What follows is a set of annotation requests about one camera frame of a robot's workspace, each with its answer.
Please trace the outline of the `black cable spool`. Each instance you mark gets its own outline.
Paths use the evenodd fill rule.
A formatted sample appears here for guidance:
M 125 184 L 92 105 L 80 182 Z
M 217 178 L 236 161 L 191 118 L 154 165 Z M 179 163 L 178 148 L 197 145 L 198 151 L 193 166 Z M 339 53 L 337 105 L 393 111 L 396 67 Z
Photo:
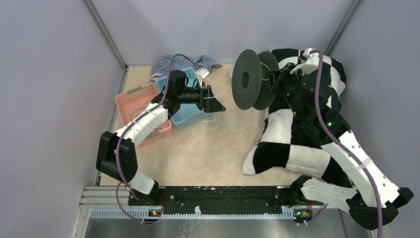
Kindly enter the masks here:
M 251 49 L 241 52 L 236 59 L 231 77 L 232 96 L 242 110 L 251 107 L 265 110 L 274 101 L 270 92 L 269 71 L 278 70 L 275 56 L 269 52 L 257 54 Z

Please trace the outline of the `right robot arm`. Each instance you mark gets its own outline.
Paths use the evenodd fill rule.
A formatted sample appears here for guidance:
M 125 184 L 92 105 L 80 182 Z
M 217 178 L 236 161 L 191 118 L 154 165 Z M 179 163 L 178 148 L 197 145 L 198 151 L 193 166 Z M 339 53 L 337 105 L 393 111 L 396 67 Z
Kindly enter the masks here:
M 293 182 L 290 197 L 296 204 L 318 201 L 347 212 L 368 230 L 380 232 L 392 222 L 398 209 L 410 202 L 413 192 L 391 182 L 366 154 L 349 124 L 334 109 L 324 104 L 320 78 L 306 86 L 292 70 L 268 72 L 270 91 L 282 95 L 304 132 L 328 153 L 353 182 L 342 187 L 301 176 Z

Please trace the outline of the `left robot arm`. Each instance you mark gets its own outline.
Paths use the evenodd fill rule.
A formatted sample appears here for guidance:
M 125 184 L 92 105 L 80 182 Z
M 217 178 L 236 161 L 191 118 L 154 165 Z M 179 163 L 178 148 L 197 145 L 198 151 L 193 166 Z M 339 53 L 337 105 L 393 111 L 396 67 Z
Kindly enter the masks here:
M 211 86 L 188 87 L 181 70 L 169 72 L 164 91 L 155 96 L 131 122 L 115 132 L 100 137 L 96 169 L 122 182 L 132 192 L 140 193 L 147 205 L 158 201 L 158 182 L 138 167 L 137 147 L 159 125 L 171 119 L 182 104 L 195 105 L 205 113 L 224 112 L 225 106 L 214 96 Z

